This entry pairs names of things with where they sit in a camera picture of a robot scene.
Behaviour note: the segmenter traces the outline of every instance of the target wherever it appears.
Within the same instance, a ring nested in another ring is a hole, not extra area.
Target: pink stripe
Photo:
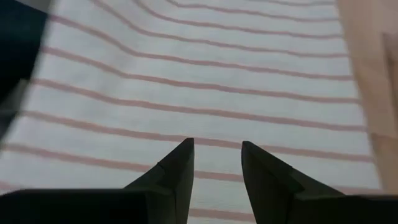
[[[151,77],[147,75],[138,75],[138,74],[131,74],[125,73],[116,68],[110,67],[109,65],[95,61],[86,57],[82,57],[80,55],[71,54],[64,50],[55,49],[51,47],[42,47],[42,52],[54,55],[60,58],[64,58],[67,60],[71,60],[77,63],[83,63],[86,65],[91,65],[98,69],[104,70],[109,73],[113,73],[121,78],[127,78],[132,80],[142,80],[154,83],[161,83],[171,86],[178,86],[178,87],[186,87],[186,88],[193,88],[198,90],[217,90],[223,91],[227,93],[241,93],[241,94],[248,94],[248,95],[258,95],[258,96],[271,96],[271,97],[278,97],[278,98],[288,98],[292,100],[303,100],[303,101],[311,101],[316,103],[348,103],[348,104],[358,104],[360,105],[361,102],[359,99],[356,98],[342,98],[342,97],[318,97],[318,96],[306,96],[306,95],[298,95],[295,93],[287,93],[287,92],[279,92],[279,91],[266,91],[266,90],[252,90],[252,89],[244,89],[244,88],[235,88],[217,84],[207,84],[207,83],[197,83],[197,82],[181,82],[176,80],[171,80],[167,78],[158,78],[158,77]]]
[[[264,12],[259,12],[259,11],[250,11],[250,10],[242,10],[242,9],[227,9],[223,7],[214,7],[214,6],[208,6],[205,4],[186,4],[186,3],[180,3],[175,0],[166,0],[170,4],[180,7],[180,8],[185,8],[185,9],[209,9],[213,10],[216,12],[224,12],[224,13],[229,13],[229,14],[245,14],[245,15],[251,15],[251,16],[261,16],[261,17],[267,17],[267,18],[273,18],[273,19],[286,19],[286,20],[291,20],[291,21],[296,21],[296,22],[338,22],[338,18],[327,18],[327,19],[307,19],[307,18],[299,18],[299,17],[292,17],[292,16],[282,16],[282,15],[274,15],[274,14],[268,14]]]
[[[163,19],[165,21],[178,23],[178,24],[185,24],[185,25],[196,26],[196,27],[211,27],[211,28],[217,28],[217,29],[223,29],[223,30],[236,30],[236,31],[248,32],[248,33],[252,33],[252,34],[287,35],[287,36],[291,36],[291,37],[300,37],[300,38],[308,38],[308,39],[327,40],[327,39],[343,38],[343,36],[341,34],[325,34],[325,35],[299,34],[299,33],[293,33],[293,32],[289,32],[289,31],[258,30],[258,29],[251,29],[251,28],[238,27],[238,26],[225,26],[225,25],[214,24],[214,23],[210,23],[210,22],[185,21],[185,20],[181,20],[181,19],[174,19],[174,18],[160,15],[157,12],[153,11],[152,9],[148,8],[140,0],[131,0],[131,1],[135,2],[138,5],[138,7],[140,7],[142,10],[146,11],[148,14],[150,14],[154,17]]]
[[[178,40],[178,41],[182,41],[182,42],[206,44],[206,45],[212,45],[212,46],[221,47],[221,48],[231,48],[231,49],[246,50],[246,51],[251,51],[251,52],[281,53],[281,54],[288,54],[288,55],[293,55],[293,56],[298,56],[298,57],[315,57],[315,58],[341,58],[341,57],[346,58],[346,57],[348,57],[348,54],[345,54],[345,53],[340,53],[340,54],[339,53],[335,53],[335,54],[303,53],[303,52],[294,52],[294,51],[289,51],[289,50],[268,49],[268,48],[262,48],[262,47],[248,47],[248,46],[243,46],[243,45],[214,42],[214,41],[204,40],[204,39],[189,39],[189,38],[185,38],[185,37],[179,37],[176,35],[160,34],[160,33],[151,32],[148,30],[141,29],[140,27],[138,27],[135,24],[133,24],[132,22],[130,22],[128,19],[123,17],[120,13],[116,12],[111,6],[107,5],[104,2],[101,2],[99,0],[90,0],[90,1],[93,4],[97,5],[98,7],[102,8],[107,13],[118,18],[122,23],[129,26],[130,29],[132,29],[140,34],[147,35],[150,37],[160,37],[160,38],[164,38],[164,39],[172,39],[172,40]]]
[[[15,190],[15,189],[23,189],[25,187],[16,184],[9,184],[7,182],[0,180],[0,190]]]
[[[205,114],[211,116],[219,116],[224,118],[234,118],[234,119],[246,119],[250,121],[260,121],[266,123],[274,123],[274,124],[288,124],[288,125],[296,125],[306,128],[320,128],[320,129],[329,129],[333,131],[358,131],[358,132],[366,132],[365,126],[359,125],[340,125],[340,124],[328,124],[316,121],[304,121],[292,118],[281,118],[281,117],[273,117],[273,116],[263,116],[256,114],[246,114],[246,113],[238,113],[233,111],[225,111],[225,110],[215,110],[215,109],[203,109],[203,108],[190,108],[185,106],[172,106],[172,105],[163,105],[158,103],[151,103],[148,101],[142,100],[125,100],[120,98],[113,98],[110,96],[106,96],[101,94],[100,92],[95,92],[92,90],[86,90],[82,88],[78,88],[71,85],[65,85],[61,83],[57,83],[55,81],[46,80],[46,79],[35,79],[32,83],[40,86],[45,86],[47,88],[53,88],[55,90],[66,91],[69,93],[74,93],[81,96],[86,96],[94,100],[102,101],[105,103],[111,103],[114,105],[121,106],[135,106],[140,108],[147,108],[151,110],[161,110],[161,111],[171,111],[178,113],[186,113],[186,114]]]
[[[63,152],[54,152],[46,149],[25,146],[22,144],[6,144],[4,149],[5,151],[16,152],[19,154],[29,154],[33,156],[38,156],[45,159],[55,159],[63,162],[72,162],[77,164],[84,164],[89,166],[100,166],[106,167],[110,169],[120,169],[120,170],[132,170],[136,172],[147,172],[152,166],[135,164],[131,162],[121,162],[121,161],[113,161],[107,159],[96,159],[88,156],[77,156],[72,154],[67,154]],[[230,182],[244,182],[242,175],[237,174],[225,174],[225,173],[217,173],[217,172],[205,172],[195,170],[195,178],[199,179],[210,179],[210,180],[222,180],[222,181],[230,181]],[[341,190],[345,194],[380,194],[382,191],[377,189],[366,189],[366,188],[356,188],[356,187],[334,187],[337,190]]]
[[[313,2],[287,2],[280,0],[248,0],[257,3],[270,2],[274,4],[280,4],[284,6],[297,6],[297,7],[311,7],[311,6],[334,6],[334,1],[313,1]]]
[[[45,114],[38,111],[21,111],[20,115],[23,117],[28,117],[32,119],[36,119],[39,121],[46,121],[54,124],[62,124],[71,128],[78,128],[82,130],[92,131],[95,133],[104,133],[104,134],[113,134],[117,136],[126,136],[130,138],[138,138],[138,139],[149,139],[156,141],[170,141],[170,142],[182,142],[187,136],[181,135],[171,135],[171,134],[159,134],[159,133],[145,133],[141,131],[132,131],[128,129],[122,128],[110,128],[106,126],[102,126],[99,124],[88,123],[85,121],[78,121],[75,119],[62,118],[50,114]],[[240,149],[240,142],[232,142],[225,141],[219,139],[208,139],[208,138],[195,138],[195,144],[202,146],[218,146],[225,147],[230,149]],[[271,152],[271,153],[279,153],[279,154],[289,154],[295,156],[307,156],[307,157],[317,157],[324,159],[337,159],[337,160],[345,160],[345,161],[358,161],[358,162],[371,162],[373,163],[373,158],[371,156],[366,155],[356,155],[356,154],[342,154],[338,152],[323,152],[323,151],[314,151],[309,149],[294,149],[288,147],[279,147],[279,146],[266,146],[260,145],[263,149]]]
[[[214,67],[221,67],[221,68],[237,68],[237,69],[247,70],[250,72],[257,72],[257,73],[277,73],[277,74],[281,74],[281,75],[288,75],[288,76],[302,77],[302,78],[340,80],[340,81],[352,81],[353,80],[353,77],[351,75],[320,75],[320,74],[313,74],[313,73],[285,71],[285,70],[279,70],[279,69],[274,69],[274,68],[252,67],[252,66],[246,66],[246,65],[239,65],[239,64],[235,64],[235,63],[223,63],[223,62],[214,62],[214,61],[206,61],[206,60],[191,60],[191,59],[187,59],[187,58],[180,58],[180,57],[174,57],[174,56],[169,56],[169,55],[147,54],[147,53],[137,52],[137,51],[123,45],[122,43],[120,43],[119,41],[114,39],[113,37],[110,37],[108,34],[105,34],[101,31],[92,29],[88,26],[78,24],[69,19],[58,17],[58,16],[52,16],[51,20],[54,22],[58,22],[59,24],[63,24],[65,26],[73,27],[80,31],[86,32],[87,34],[92,35],[93,37],[98,37],[104,41],[107,41],[110,44],[117,46],[119,49],[121,49],[125,53],[130,54],[135,57],[167,60],[167,61],[173,61],[173,62],[187,63],[187,64],[191,64],[191,65],[204,65],[204,66],[214,66]]]

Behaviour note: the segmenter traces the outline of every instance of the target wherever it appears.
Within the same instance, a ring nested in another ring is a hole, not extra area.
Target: black plastic piece
[[[0,80],[29,79],[48,14],[16,0],[0,1]]]
[[[251,142],[242,169],[257,223],[398,223],[397,196],[344,195]]]
[[[187,222],[193,139],[123,189],[20,190],[0,197],[0,223]]]

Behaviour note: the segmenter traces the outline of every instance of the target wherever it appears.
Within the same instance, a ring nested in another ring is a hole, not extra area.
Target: striped fabric
[[[254,222],[240,145],[381,192],[327,0],[60,0],[0,157],[1,192],[123,187],[195,138],[189,223]]]

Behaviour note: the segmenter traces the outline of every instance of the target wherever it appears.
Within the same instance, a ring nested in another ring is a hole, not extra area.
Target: white fabric
[[[195,141],[189,223],[253,222],[252,141],[350,194],[381,190],[338,11],[312,0],[59,0],[0,189],[123,187]]]

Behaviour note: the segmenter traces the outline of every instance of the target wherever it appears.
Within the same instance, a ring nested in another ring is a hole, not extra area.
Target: wooden surface
[[[338,0],[338,7],[382,184],[398,194],[398,1]]]

